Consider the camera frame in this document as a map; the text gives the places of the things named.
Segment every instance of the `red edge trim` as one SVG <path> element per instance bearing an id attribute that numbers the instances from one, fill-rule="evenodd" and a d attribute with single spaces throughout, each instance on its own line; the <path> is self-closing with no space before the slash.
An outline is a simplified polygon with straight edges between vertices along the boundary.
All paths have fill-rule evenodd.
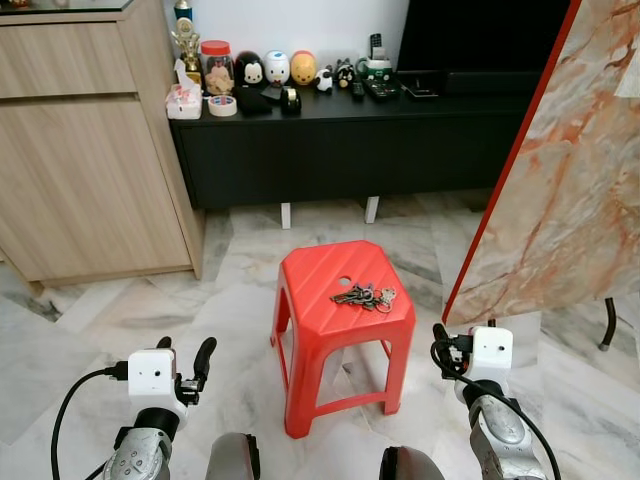
<path id="1" fill-rule="evenodd" d="M 582 0 L 572 0 L 569 8 L 567 9 L 567 14 L 564 17 L 564 21 L 562 22 L 562 26 L 560 27 L 560 31 L 558 32 L 558 37 L 556 38 L 556 42 L 553 45 L 553 49 L 551 50 L 551 54 L 549 55 L 549 60 L 547 61 L 547 65 L 542 72 L 542 76 L 540 77 L 540 82 L 536 87 L 536 91 L 533 94 L 533 98 L 531 103 L 529 104 L 529 108 L 527 109 L 527 113 L 524 116 L 524 120 L 522 121 L 522 125 L 520 126 L 520 130 L 518 131 L 518 135 L 516 135 L 516 139 L 511 147 L 511 151 L 509 152 L 509 156 L 507 157 L 507 161 L 505 166 L 500 174 L 500 178 L 498 179 L 498 184 L 496 188 L 493 190 L 491 195 L 491 200 L 489 200 L 489 205 L 487 206 L 487 210 L 484 212 L 484 216 L 482 217 L 482 221 L 480 222 L 480 226 L 478 227 L 478 231 L 476 232 L 475 237 L 473 238 L 473 242 L 471 242 L 471 246 L 469 247 L 469 251 L 467 252 L 467 257 L 464 259 L 464 263 L 462 264 L 462 268 L 460 269 L 460 273 L 458 274 L 458 278 L 456 280 L 455 285 L 453 286 L 453 290 L 451 291 L 451 295 L 449 295 L 449 300 L 447 301 L 447 305 L 442 313 L 442 322 L 447 323 L 447 318 L 451 309 L 453 307 L 453 302 L 460 291 L 460 286 L 462 285 L 462 280 L 469 270 L 469 265 L 471 265 L 471 260 L 476 253 L 478 245 L 480 244 L 480 239 L 484 234 L 485 229 L 487 228 L 487 224 L 489 223 L 489 218 L 491 218 L 491 214 L 493 213 L 493 209 L 498 203 L 498 198 L 500 197 L 500 193 L 502 193 L 502 189 L 504 188 L 504 184 L 509 177 L 509 173 L 511 172 L 511 168 L 516 161 L 516 157 L 518 156 L 518 152 L 520 151 L 520 147 L 522 147 L 522 143 L 524 142 L 524 138 L 529 131 L 529 127 L 531 126 L 531 122 L 533 120 L 533 116 L 538 110 L 538 106 L 540 105 L 540 100 L 542 100 L 542 96 L 544 95 L 545 90 L 547 89 L 547 85 L 549 84 L 549 80 L 551 79 L 551 75 L 553 75 L 553 71 L 556 68 L 558 63 L 558 58 L 560 57 L 560 53 L 562 52 L 562 48 L 567 40 L 567 36 L 569 35 L 569 31 L 573 26 L 573 22 L 578 13 L 578 9 L 580 8 Z"/>

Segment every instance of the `yellow egg figurine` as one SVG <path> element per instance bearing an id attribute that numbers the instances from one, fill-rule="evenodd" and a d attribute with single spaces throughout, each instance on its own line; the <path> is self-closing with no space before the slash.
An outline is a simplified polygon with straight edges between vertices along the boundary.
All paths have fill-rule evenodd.
<path id="1" fill-rule="evenodd" d="M 298 85 L 309 85 L 316 74 L 316 58 L 307 50 L 298 50 L 291 59 L 291 78 Z"/>

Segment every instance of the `red jar lid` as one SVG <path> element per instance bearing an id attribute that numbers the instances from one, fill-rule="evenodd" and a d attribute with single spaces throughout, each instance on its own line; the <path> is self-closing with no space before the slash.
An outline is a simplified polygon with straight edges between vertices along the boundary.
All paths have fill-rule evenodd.
<path id="1" fill-rule="evenodd" d="M 207 40 L 200 44 L 200 49 L 204 55 L 214 55 L 218 57 L 222 55 L 231 55 L 229 42 L 225 42 L 224 40 Z"/>

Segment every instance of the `marble floor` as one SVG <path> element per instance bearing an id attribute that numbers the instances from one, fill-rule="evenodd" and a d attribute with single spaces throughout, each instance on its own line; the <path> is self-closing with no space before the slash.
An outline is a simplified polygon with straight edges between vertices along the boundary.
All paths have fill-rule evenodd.
<path id="1" fill-rule="evenodd" d="M 214 439 L 241 431 L 258 438 L 264 480 L 376 479 L 384 449 L 400 444 L 431 455 L 446 478 L 479 480 L 466 407 L 428 350 L 486 201 L 477 191 L 382 197 L 373 225 L 357 201 L 293 204 L 290 231 L 280 229 L 277 205 L 212 212 L 202 281 L 155 275 L 49 289 L 34 300 L 0 264 L 0 478 L 50 478 L 54 418 L 84 372 L 169 335 L 179 371 L 191 373 L 200 342 L 213 335 L 209 382 L 174 442 L 172 478 L 204 478 Z M 385 248 L 416 304 L 402 407 L 389 417 L 378 405 L 320 417 L 308 437 L 292 440 L 268 341 L 278 264 L 295 247 L 355 239 Z M 616 305 L 619 328 L 606 353 L 597 349 L 603 302 L 499 319 L 515 335 L 512 393 L 546 434 L 565 480 L 640 472 L 640 297 Z M 320 401 L 384 379 L 379 345 L 346 349 L 327 362 Z M 79 390 L 62 425 L 63 478 L 84 478 L 111 454 L 130 421 L 127 402 L 126 385 L 106 378 Z"/>

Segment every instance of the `gold trophy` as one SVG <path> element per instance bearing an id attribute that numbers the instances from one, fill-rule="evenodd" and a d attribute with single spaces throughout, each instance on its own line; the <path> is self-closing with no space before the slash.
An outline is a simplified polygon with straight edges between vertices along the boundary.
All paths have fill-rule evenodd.
<path id="1" fill-rule="evenodd" d="M 178 19 L 176 30 L 178 32 L 171 32 L 171 35 L 182 52 L 180 59 L 186 66 L 187 76 L 198 85 L 202 85 L 202 65 L 198 55 L 200 34 L 195 33 L 193 22 L 186 17 Z"/>

